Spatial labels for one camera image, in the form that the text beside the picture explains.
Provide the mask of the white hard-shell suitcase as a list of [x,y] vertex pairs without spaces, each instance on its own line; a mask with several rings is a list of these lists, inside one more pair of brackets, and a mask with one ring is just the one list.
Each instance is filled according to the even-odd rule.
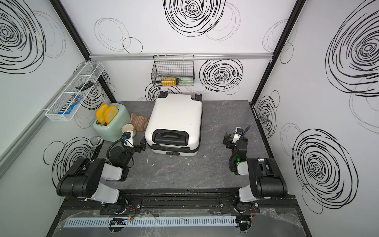
[[149,148],[157,154],[193,157],[201,142],[202,95],[161,91],[145,131]]

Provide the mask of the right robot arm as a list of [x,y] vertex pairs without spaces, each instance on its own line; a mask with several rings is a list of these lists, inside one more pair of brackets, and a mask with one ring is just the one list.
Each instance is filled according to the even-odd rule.
[[238,191],[241,202],[288,196],[287,185],[274,158],[247,157],[248,139],[241,133],[225,134],[223,144],[232,151],[229,170],[249,178],[249,184]]

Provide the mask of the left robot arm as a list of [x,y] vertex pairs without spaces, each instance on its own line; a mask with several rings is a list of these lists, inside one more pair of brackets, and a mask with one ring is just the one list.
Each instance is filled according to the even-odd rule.
[[133,167],[129,165],[134,162],[133,155],[145,151],[146,147],[145,138],[134,145],[133,138],[124,135],[107,149],[105,158],[77,159],[58,182],[57,195],[127,205],[128,201],[121,191],[103,184],[102,180],[126,180]]

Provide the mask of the beige paper cup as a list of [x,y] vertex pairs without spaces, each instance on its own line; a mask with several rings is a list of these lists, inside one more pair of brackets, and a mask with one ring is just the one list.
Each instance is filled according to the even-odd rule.
[[126,124],[124,125],[122,128],[121,128],[121,132],[122,133],[125,133],[125,132],[129,132],[131,134],[132,137],[135,137],[136,136],[136,128],[134,127],[133,124],[129,123],[129,124]]

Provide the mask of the mint green toaster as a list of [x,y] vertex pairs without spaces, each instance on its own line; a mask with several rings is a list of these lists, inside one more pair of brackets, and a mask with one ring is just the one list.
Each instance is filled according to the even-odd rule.
[[113,103],[110,105],[115,106],[118,109],[118,113],[110,122],[110,125],[101,125],[96,119],[93,123],[93,128],[104,140],[115,142],[122,136],[122,127],[130,123],[131,115],[129,114],[127,108],[122,104]]

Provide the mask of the brown striped folded cloth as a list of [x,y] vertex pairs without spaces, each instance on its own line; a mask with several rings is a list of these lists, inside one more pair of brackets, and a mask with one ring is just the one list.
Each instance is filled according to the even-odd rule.
[[148,126],[149,119],[147,116],[132,113],[130,123],[134,126],[136,131],[143,132]]

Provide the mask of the yellow toast slice right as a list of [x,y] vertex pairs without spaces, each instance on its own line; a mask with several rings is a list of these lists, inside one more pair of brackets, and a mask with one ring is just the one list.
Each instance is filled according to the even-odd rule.
[[115,105],[109,106],[108,109],[104,112],[105,123],[110,124],[117,114],[118,108]]

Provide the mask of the yellow toast slice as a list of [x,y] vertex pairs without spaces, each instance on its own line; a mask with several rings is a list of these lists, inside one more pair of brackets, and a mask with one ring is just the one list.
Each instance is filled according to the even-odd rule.
[[104,112],[105,123],[110,124],[117,114],[118,108],[115,105],[109,106],[108,109]]
[[105,112],[109,106],[107,104],[102,104],[96,111],[96,118],[99,124],[102,124],[105,122]]

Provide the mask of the yellow toast slice left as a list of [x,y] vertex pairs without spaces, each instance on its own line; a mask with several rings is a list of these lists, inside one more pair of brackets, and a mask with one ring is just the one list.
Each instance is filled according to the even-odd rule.
[[107,104],[102,104],[96,111],[96,118],[99,124],[102,124],[105,122],[105,112],[109,106]]

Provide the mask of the yellow sponge in basket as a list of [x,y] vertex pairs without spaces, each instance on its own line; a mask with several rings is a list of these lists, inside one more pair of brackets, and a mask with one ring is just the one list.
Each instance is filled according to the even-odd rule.
[[177,85],[177,78],[175,78],[175,77],[163,77],[161,79],[161,85],[163,87],[175,87]]

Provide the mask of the blue candy packet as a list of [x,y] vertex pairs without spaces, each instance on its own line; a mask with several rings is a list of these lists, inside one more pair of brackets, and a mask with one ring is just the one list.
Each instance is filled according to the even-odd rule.
[[59,115],[70,114],[74,107],[80,103],[82,98],[78,95],[72,95],[66,104],[58,112]]

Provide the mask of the black remote control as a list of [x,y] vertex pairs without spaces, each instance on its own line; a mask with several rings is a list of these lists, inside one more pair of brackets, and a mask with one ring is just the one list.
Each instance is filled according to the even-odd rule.
[[90,89],[92,86],[94,86],[94,82],[87,81],[86,83],[84,83],[82,85],[76,86],[76,89],[78,91],[86,91],[86,90]]

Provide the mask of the green item in basket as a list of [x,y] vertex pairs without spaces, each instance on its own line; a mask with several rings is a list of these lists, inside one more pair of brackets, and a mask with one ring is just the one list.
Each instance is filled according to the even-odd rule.
[[194,77],[180,76],[177,81],[178,87],[194,87]]

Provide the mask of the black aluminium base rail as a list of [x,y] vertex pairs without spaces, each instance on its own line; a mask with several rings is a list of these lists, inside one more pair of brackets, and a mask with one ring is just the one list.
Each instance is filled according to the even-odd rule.
[[282,198],[260,199],[242,202],[237,188],[215,189],[135,189],[121,190],[122,200],[116,204],[100,203],[93,200],[66,198],[59,213],[64,211],[99,211],[111,216],[162,213],[165,210],[205,210],[212,215],[236,214],[248,216],[274,208],[281,214],[301,212],[293,195]]

